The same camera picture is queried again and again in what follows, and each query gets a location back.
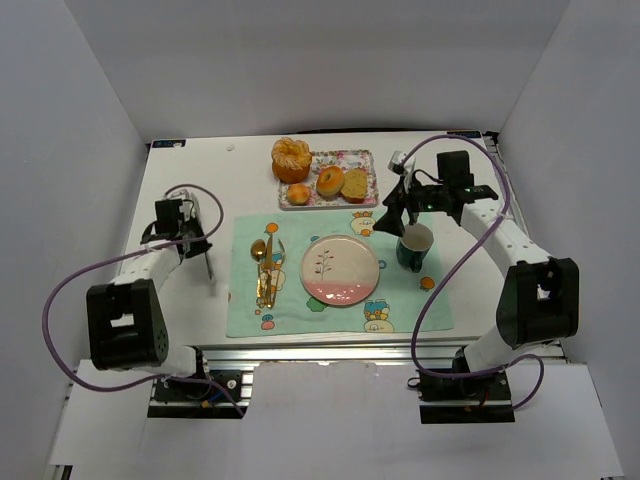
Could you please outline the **silver metal tongs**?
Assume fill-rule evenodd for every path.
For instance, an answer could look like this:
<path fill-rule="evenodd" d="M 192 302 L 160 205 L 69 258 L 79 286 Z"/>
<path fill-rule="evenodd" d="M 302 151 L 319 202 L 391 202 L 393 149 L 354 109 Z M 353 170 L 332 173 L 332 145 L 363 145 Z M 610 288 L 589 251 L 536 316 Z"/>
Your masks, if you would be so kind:
<path fill-rule="evenodd" d="M 188 200 L 190 204 L 188 230 L 192 241 L 189 245 L 189 253 L 187 254 L 187 257 L 195 258 L 197 256 L 201 256 L 204 259 L 210 289 L 215 291 L 216 280 L 210 258 L 212 244 L 208 240 L 200 240 L 200 237 L 205 235 L 205 231 L 201 222 L 199 201 L 196 195 L 188 191 Z"/>

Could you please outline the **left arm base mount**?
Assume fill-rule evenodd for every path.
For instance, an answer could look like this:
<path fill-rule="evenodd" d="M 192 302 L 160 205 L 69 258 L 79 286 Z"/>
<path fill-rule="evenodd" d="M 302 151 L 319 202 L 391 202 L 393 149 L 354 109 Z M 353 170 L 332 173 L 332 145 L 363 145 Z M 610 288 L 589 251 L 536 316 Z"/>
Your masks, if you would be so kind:
<path fill-rule="evenodd" d="M 211 370 L 209 376 L 236 402 L 210 384 L 176 381 L 156 382 L 151 390 L 147 417 L 151 419 L 240 419 L 249 405 L 250 384 L 242 370 Z"/>

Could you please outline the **brown bread slice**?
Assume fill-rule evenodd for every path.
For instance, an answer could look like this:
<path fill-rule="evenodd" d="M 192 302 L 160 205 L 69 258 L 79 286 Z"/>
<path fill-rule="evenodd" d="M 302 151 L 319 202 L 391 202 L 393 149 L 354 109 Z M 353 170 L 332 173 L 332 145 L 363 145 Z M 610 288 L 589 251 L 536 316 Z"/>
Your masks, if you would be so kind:
<path fill-rule="evenodd" d="M 344 173 L 344 183 L 340 195 L 348 203 L 363 203 L 368 192 L 367 173 L 359 168 L 354 168 Z"/>

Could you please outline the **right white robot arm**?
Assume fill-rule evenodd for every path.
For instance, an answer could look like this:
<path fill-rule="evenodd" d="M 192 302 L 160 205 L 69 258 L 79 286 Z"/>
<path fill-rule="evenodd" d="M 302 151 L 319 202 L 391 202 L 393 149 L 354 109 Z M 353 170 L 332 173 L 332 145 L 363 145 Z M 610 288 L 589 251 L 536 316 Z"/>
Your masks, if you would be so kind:
<path fill-rule="evenodd" d="M 465 151 L 437 156 L 438 180 L 423 185 L 414 162 L 395 152 L 388 168 L 399 181 L 384 199 L 386 213 L 374 228 L 402 238 L 421 213 L 442 212 L 472 235 L 504 278 L 494 326 L 464 347 L 449 379 L 493 375 L 537 346 L 576 334 L 579 323 L 579 268 L 570 258 L 554 258 L 507 216 L 510 197 L 477 185 Z"/>

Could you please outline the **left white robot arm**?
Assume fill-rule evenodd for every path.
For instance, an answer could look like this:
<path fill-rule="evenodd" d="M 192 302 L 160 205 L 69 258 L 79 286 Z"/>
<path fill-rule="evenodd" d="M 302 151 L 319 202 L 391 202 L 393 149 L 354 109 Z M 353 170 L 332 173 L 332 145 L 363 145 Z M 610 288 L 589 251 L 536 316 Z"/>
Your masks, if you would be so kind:
<path fill-rule="evenodd" d="M 99 370 L 139 370 L 204 378 L 199 348 L 169 337 L 158 293 L 184 260 L 206 257 L 196 196 L 186 189 L 155 202 L 156 220 L 144 230 L 143 254 L 108 284 L 86 295 L 91 361 Z"/>

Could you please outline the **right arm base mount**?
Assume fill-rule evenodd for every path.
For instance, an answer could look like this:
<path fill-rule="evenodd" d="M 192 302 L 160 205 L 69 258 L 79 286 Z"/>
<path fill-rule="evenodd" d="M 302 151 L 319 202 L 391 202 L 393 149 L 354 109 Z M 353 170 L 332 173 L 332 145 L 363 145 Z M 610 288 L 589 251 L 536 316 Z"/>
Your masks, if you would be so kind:
<path fill-rule="evenodd" d="M 407 381 L 418 393 L 423 425 L 514 423 L 512 396 L 505 373 L 448 379 L 419 373 Z"/>

